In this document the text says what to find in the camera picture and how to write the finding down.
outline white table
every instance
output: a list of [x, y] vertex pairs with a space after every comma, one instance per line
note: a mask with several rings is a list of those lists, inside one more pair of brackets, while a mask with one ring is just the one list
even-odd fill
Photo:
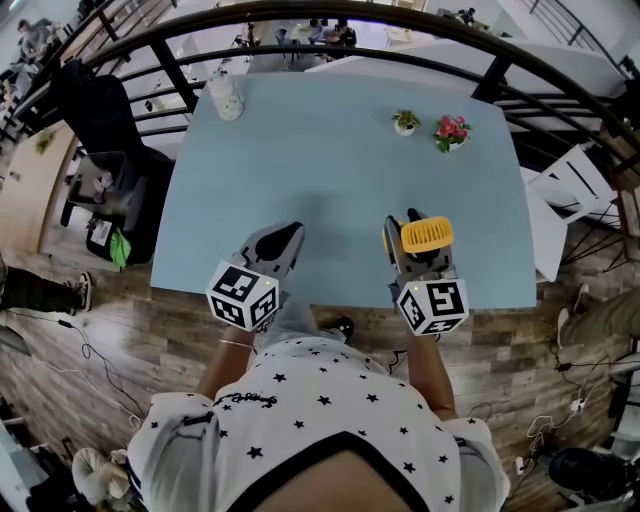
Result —
[[567, 224], [538, 193], [527, 187], [527, 206], [533, 237], [533, 258], [542, 281], [553, 282], [558, 275], [567, 239]]
[[429, 34], [398, 27], [388, 27], [385, 29], [385, 32], [387, 33], [387, 47], [435, 41], [435, 37]]

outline wooden floor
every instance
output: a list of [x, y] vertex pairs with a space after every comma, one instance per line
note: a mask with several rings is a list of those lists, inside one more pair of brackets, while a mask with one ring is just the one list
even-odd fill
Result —
[[[575, 239], [582, 230], [574, 229]], [[440, 348], [447, 365], [460, 414], [482, 402], [491, 403], [489, 425], [495, 445], [513, 486], [519, 482], [514, 472], [517, 455], [527, 457], [531, 439], [526, 437], [532, 420], [543, 414], [560, 423], [577, 398], [577, 387], [554, 371], [549, 352], [556, 337], [556, 319], [564, 306], [575, 300], [578, 284], [589, 282], [592, 292], [611, 297], [638, 283], [637, 271], [627, 264], [602, 274], [618, 248], [611, 248], [563, 268], [558, 283], [540, 285], [535, 309], [476, 311], [456, 333], [443, 337]], [[63, 280], [77, 276], [81, 269], [70, 268], [53, 258], [4, 253], [8, 264], [32, 270], [46, 278]], [[116, 366], [116, 379], [142, 406], [149, 405], [157, 392], [190, 390], [196, 385], [207, 360], [217, 347], [221, 325], [214, 321], [203, 296], [152, 290], [150, 266], [128, 269], [122, 274], [94, 275], [94, 308], [71, 319], [90, 342]], [[316, 307], [320, 321], [347, 313], [356, 323], [354, 345], [383, 364], [395, 361], [393, 349], [402, 348], [403, 320], [392, 310], [334, 310]], [[64, 315], [42, 315], [49, 319]], [[100, 360], [83, 358], [82, 338], [77, 331], [57, 323], [0, 313], [0, 324], [20, 332], [33, 352], [27, 357], [12, 349], [0, 348], [0, 393], [25, 417], [34, 435], [64, 453], [61, 439], [70, 437], [75, 449], [93, 446], [105, 452], [126, 446], [135, 430], [129, 414], [97, 393], [77, 373], [59, 374], [38, 364], [46, 361], [60, 369], [80, 369], [103, 393], [136, 412], [135, 405], [119, 396], [105, 380]], [[561, 353], [563, 362], [596, 362], [603, 356], [617, 358], [629, 350], [628, 341], [603, 341], [598, 346], [575, 345]], [[570, 380], [586, 379], [586, 392], [601, 382], [606, 366], [575, 368]], [[406, 362], [394, 375], [406, 377]], [[575, 446], [602, 442], [611, 430], [607, 407], [610, 384], [599, 386], [589, 397], [586, 411], [558, 431], [558, 436]], [[487, 417], [483, 405], [475, 415]], [[520, 487], [508, 510], [562, 510], [557, 488], [536, 468]]]

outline chair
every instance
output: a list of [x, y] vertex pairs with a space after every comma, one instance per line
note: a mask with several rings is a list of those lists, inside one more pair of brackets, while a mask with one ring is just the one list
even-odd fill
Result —
[[536, 281], [554, 282], [567, 239], [567, 223], [535, 190], [527, 187], [525, 193], [531, 223]]
[[580, 146], [572, 148], [548, 169], [529, 181], [527, 187], [535, 188], [545, 180], [548, 183], [551, 176], [558, 180], [558, 187], [571, 194], [580, 205], [577, 212], [564, 219], [567, 224], [599, 208], [606, 208], [616, 196]]
[[[125, 215], [105, 215], [87, 204], [80, 206], [94, 212], [95, 218], [108, 217], [105, 220], [113, 221], [121, 228], [131, 243], [130, 263], [148, 261], [155, 250], [175, 162], [142, 143], [129, 98], [119, 78], [112, 75], [96, 77], [89, 68], [74, 59], [54, 75], [49, 97], [89, 155], [120, 153], [130, 162], [131, 170], [127, 175], [134, 177], [127, 183], [136, 183], [133, 188], [137, 187], [137, 192]], [[63, 225], [67, 225], [73, 205], [73, 201], [67, 201], [61, 219]], [[89, 243], [87, 248], [108, 259]]]

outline small succulent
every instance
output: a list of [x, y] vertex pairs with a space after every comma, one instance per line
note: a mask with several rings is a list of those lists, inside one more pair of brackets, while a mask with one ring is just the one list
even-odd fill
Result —
[[420, 120], [411, 110], [398, 110], [392, 119], [398, 123], [403, 130], [411, 130], [411, 128], [420, 126]]

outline black office chair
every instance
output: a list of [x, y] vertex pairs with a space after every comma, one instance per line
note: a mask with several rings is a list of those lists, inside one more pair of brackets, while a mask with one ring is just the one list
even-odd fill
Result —
[[[144, 197], [136, 201], [139, 213], [134, 225], [127, 222], [125, 226], [128, 216], [95, 212], [95, 217], [112, 221], [121, 228], [132, 247], [129, 263], [148, 261], [155, 250], [175, 162], [143, 144], [126, 90], [115, 76], [96, 76], [82, 62], [73, 59], [54, 75], [49, 87], [49, 100], [57, 107], [89, 155], [124, 153], [131, 162], [133, 172], [146, 178]], [[61, 219], [65, 226], [72, 208], [73, 202], [68, 201]], [[90, 237], [87, 238], [87, 248], [109, 259], [108, 254], [90, 243]]]

